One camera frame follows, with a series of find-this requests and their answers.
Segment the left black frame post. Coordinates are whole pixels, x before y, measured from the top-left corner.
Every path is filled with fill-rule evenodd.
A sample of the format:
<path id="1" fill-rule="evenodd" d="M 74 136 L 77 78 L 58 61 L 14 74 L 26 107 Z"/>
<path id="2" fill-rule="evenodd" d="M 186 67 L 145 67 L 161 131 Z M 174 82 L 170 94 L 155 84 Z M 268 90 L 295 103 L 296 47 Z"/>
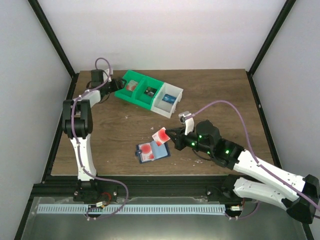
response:
<path id="1" fill-rule="evenodd" d="M 40 3 L 38 0 L 28 0 L 29 5 L 31 6 L 33 12 L 35 13 L 38 21 L 40 22 L 42 28 L 44 29 L 46 35 L 48 36 L 52 46 L 54 47 L 56 53 L 58 54 L 61 62 L 63 63 L 66 71 L 68 72 L 69 76 L 73 78 L 76 73 L 65 53 L 63 47 L 58 40 L 45 12 L 43 11 Z"/>

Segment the white storage bin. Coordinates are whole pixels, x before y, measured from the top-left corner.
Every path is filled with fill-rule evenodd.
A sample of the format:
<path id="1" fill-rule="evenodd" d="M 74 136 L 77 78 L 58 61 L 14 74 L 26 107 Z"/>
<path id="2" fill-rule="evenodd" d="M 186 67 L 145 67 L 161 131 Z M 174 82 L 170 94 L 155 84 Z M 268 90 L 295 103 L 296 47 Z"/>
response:
<path id="1" fill-rule="evenodd" d="M 155 94 L 150 110 L 170 119 L 182 99 L 183 91 L 180 87 L 164 83 Z"/>

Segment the right black frame post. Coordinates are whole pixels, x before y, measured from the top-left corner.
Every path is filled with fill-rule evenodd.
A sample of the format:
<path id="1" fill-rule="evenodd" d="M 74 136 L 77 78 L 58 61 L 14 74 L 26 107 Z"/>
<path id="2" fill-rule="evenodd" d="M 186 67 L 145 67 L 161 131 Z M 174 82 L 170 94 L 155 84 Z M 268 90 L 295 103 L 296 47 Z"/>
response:
<path id="1" fill-rule="evenodd" d="M 296 0 L 286 0 L 284 2 L 283 7 L 281 8 L 276 20 L 274 21 L 269 33 L 267 34 L 267 37 L 265 38 L 257 56 L 255 57 L 248 71 L 250 75 L 253 76 L 257 71 L 258 67 L 260 66 L 265 55 L 267 54 L 269 48 L 271 47 L 274 39 L 276 38 L 278 32 L 280 31 L 282 25 L 284 24 L 287 16 L 289 15 L 295 3 L 296 3 Z"/>

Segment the red white credit card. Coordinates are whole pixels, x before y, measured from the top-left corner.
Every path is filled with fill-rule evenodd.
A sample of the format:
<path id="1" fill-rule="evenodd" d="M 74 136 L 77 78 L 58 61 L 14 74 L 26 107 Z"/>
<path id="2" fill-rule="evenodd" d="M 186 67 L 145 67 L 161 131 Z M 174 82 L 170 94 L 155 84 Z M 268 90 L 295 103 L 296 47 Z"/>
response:
<path id="1" fill-rule="evenodd" d="M 170 137 L 166 134 L 166 128 L 162 127 L 156 133 L 152 135 L 152 139 L 157 146 L 161 146 L 170 140 Z"/>
<path id="2" fill-rule="evenodd" d="M 135 90 L 135 88 L 137 87 L 138 84 L 139 84 L 139 83 L 138 83 L 137 81 L 135 81 L 135 80 L 130 80 L 130 81 L 127 83 L 125 89 L 126 89 L 127 91 L 133 92 L 133 91 Z"/>

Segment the black frame post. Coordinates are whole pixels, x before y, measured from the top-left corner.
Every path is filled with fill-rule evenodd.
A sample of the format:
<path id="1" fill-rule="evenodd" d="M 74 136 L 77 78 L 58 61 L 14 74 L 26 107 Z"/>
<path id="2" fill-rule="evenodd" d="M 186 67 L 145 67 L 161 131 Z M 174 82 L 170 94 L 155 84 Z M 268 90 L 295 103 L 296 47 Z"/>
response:
<path id="1" fill-rule="evenodd" d="M 38 0 L 28 0 L 29 5 L 31 6 L 33 12 L 35 13 L 38 21 L 40 22 L 42 28 L 44 29 L 46 35 L 48 36 L 52 46 L 54 47 L 56 53 L 58 54 L 61 62 L 63 63 L 66 71 L 68 72 L 69 76 L 73 78 L 76 73 L 65 53 L 63 47 L 58 40 L 45 12 L 43 11 L 40 3 Z"/>
<path id="2" fill-rule="evenodd" d="M 269 33 L 267 34 L 267 37 L 265 38 L 257 56 L 255 57 L 248 71 L 250 75 L 253 76 L 257 71 L 258 67 L 260 66 L 265 55 L 267 54 L 269 48 L 271 47 L 274 39 L 276 38 L 278 32 L 280 31 L 282 25 L 284 24 L 287 16 L 289 15 L 295 3 L 296 3 L 296 0 L 286 0 L 284 2 L 283 7 L 281 8 L 276 20 L 274 21 Z"/>

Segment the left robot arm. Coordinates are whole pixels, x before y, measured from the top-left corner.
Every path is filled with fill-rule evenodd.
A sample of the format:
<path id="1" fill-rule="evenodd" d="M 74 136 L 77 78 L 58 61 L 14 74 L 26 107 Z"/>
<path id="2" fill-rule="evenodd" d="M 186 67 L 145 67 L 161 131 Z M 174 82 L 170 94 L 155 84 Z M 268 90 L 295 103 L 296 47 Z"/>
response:
<path id="1" fill-rule="evenodd" d="M 91 70 L 87 89 L 79 96 L 65 100 L 62 105 L 62 130 L 72 144 L 77 164 L 75 201 L 97 202 L 102 196 L 91 150 L 92 107 L 105 96 L 124 88 L 124 82 L 112 79 L 112 74 L 110 69 Z"/>

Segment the black card in bin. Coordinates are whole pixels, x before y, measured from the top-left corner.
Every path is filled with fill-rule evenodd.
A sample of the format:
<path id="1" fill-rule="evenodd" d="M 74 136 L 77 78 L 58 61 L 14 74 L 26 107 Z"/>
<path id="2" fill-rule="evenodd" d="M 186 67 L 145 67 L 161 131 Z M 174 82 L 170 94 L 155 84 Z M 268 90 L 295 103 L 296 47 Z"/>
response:
<path id="1" fill-rule="evenodd" d="M 156 89 L 156 88 L 153 88 L 153 87 L 148 86 L 143 93 L 144 93 L 145 95 L 153 98 L 154 95 L 156 94 L 156 92 L 157 92 L 157 89 Z"/>

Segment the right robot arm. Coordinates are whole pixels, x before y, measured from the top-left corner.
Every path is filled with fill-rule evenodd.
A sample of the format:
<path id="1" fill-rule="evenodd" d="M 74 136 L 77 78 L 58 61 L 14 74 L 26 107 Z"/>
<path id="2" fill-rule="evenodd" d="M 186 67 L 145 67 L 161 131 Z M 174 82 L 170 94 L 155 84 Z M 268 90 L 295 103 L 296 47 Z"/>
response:
<path id="1" fill-rule="evenodd" d="M 265 202 L 286 211 L 293 219 L 311 224 L 317 217 L 320 200 L 320 181 L 309 174 L 301 176 L 287 172 L 257 158 L 249 150 L 235 142 L 224 139 L 209 120 L 195 127 L 187 125 L 167 129 L 165 133 L 181 151 L 190 147 L 202 152 L 216 165 L 254 178 L 231 176 L 224 182 L 223 198 L 229 202 L 236 198 L 249 198 Z"/>

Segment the black aluminium frame rail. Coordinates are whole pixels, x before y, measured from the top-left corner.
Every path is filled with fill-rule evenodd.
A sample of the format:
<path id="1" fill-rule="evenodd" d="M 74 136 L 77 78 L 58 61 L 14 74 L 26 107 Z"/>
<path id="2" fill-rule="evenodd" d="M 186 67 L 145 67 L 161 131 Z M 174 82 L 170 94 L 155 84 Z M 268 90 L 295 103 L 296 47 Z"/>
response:
<path id="1" fill-rule="evenodd" d="M 117 182 L 90 180 L 81 182 L 75 176 L 50 176 L 34 184 L 32 197 L 72 197 L 76 202 L 93 204 L 108 193 L 111 200 L 128 196 L 173 198 L 205 198 L 222 204 L 240 203 L 242 199 L 231 191 L 236 175 L 178 176 L 113 176 Z"/>

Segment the blue card in bin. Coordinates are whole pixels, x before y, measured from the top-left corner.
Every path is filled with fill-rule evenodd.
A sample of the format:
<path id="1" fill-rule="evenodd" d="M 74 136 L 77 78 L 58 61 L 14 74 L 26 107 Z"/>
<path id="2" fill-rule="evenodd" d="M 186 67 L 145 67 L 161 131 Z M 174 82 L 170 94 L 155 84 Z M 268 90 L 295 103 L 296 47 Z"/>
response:
<path id="1" fill-rule="evenodd" d="M 173 105 L 176 101 L 176 97 L 169 95 L 169 94 L 165 94 L 162 98 L 162 101 Z"/>

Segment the green double storage bin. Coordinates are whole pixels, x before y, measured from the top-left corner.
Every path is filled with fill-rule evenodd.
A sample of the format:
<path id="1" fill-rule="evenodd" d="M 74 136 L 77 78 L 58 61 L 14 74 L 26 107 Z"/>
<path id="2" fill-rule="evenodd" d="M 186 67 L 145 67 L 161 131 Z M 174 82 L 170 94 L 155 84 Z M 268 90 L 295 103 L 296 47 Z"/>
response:
<path id="1" fill-rule="evenodd" d="M 138 85 L 134 91 L 128 91 L 126 90 L 126 83 L 125 88 L 115 92 L 115 97 L 145 108 L 147 110 L 151 110 L 153 98 L 155 97 L 157 92 L 155 93 L 154 97 L 150 97 L 144 94 L 144 91 L 147 87 L 155 88 L 158 91 L 164 84 L 164 82 L 133 70 L 128 70 L 122 78 L 125 79 L 127 83 L 130 80 L 134 80 L 138 82 Z"/>

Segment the blue leather card holder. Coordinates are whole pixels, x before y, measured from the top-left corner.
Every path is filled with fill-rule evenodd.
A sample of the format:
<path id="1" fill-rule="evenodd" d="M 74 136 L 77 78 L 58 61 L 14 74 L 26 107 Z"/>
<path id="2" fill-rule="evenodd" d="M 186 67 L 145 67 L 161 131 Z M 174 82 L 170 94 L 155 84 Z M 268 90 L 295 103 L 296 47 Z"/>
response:
<path id="1" fill-rule="evenodd" d="M 171 156 L 171 153 L 167 142 L 158 146 L 155 141 L 152 141 L 137 144 L 135 156 L 138 158 L 140 164 L 144 164 L 168 158 Z"/>

